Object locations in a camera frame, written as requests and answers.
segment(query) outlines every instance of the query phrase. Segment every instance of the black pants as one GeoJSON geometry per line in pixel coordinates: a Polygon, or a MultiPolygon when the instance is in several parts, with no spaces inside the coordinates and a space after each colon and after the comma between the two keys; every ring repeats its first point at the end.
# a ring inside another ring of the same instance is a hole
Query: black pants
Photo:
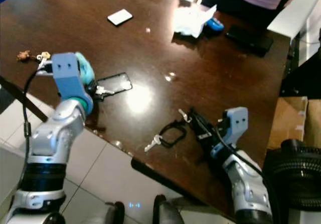
{"type": "Polygon", "coordinates": [[[279,11],[258,7],[245,0],[202,0],[202,5],[244,19],[256,26],[266,28],[276,17],[279,11]]]}

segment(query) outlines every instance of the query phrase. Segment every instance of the white card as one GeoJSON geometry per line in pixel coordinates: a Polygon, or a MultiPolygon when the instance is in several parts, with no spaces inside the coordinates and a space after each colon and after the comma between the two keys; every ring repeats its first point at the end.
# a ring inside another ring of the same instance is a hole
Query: white card
{"type": "Polygon", "coordinates": [[[119,25],[120,23],[123,23],[124,21],[127,21],[128,19],[132,18],[132,14],[126,11],[125,9],[122,9],[114,14],[111,14],[107,17],[114,25],[119,25]]]}

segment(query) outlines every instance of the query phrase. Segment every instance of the wooden table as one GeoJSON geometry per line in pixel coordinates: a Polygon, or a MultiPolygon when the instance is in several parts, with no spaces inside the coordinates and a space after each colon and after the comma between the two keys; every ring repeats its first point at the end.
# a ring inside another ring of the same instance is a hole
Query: wooden table
{"type": "MultiPolygon", "coordinates": [[[[192,131],[171,149],[157,146],[146,154],[144,147],[163,126],[181,117],[179,108],[188,111],[194,106],[215,123],[223,110],[245,106],[249,129],[238,146],[262,165],[289,38],[266,32],[274,44],[263,58],[224,33],[194,41],[180,38],[174,35],[174,11],[186,4],[183,0],[8,0],[1,4],[0,73],[22,87],[36,67],[16,61],[17,53],[27,49],[34,54],[80,51],[97,79],[126,72],[133,89],[97,104],[87,126],[192,196],[231,213],[229,194],[224,194],[224,185],[207,163],[200,161],[203,152],[192,131]],[[122,8],[133,19],[115,27],[106,17],[122,8]],[[175,81],[165,80],[169,72],[177,75],[175,81]]],[[[223,13],[216,17],[227,29],[232,24],[252,28],[223,13]]],[[[36,78],[30,93],[52,106],[59,103],[50,77],[36,78]]]]}

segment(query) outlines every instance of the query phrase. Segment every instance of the white paper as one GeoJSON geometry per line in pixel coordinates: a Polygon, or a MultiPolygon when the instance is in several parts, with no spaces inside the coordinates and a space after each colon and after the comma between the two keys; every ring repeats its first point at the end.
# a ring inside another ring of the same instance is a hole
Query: white paper
{"type": "Polygon", "coordinates": [[[202,11],[196,7],[181,7],[176,9],[174,17],[174,31],[182,35],[192,35],[198,38],[204,24],[213,17],[216,5],[207,11],[202,11]]]}
{"type": "Polygon", "coordinates": [[[132,18],[132,14],[126,11],[125,9],[122,9],[114,14],[111,14],[107,17],[114,25],[119,25],[120,23],[123,23],[124,21],[127,21],[128,19],[132,18]]]}

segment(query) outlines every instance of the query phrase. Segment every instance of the black phone case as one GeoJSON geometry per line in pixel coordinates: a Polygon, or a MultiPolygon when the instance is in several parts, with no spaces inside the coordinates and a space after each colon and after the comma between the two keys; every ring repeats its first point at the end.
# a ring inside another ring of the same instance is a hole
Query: black phone case
{"type": "Polygon", "coordinates": [[[256,53],[264,56],[268,52],[273,44],[273,39],[264,36],[257,36],[252,32],[249,32],[238,26],[231,26],[228,32],[225,34],[228,38],[231,38],[237,42],[242,43],[252,48],[256,53]]]}
{"type": "Polygon", "coordinates": [[[99,86],[116,93],[132,89],[132,84],[125,72],[99,79],[99,86]]]}

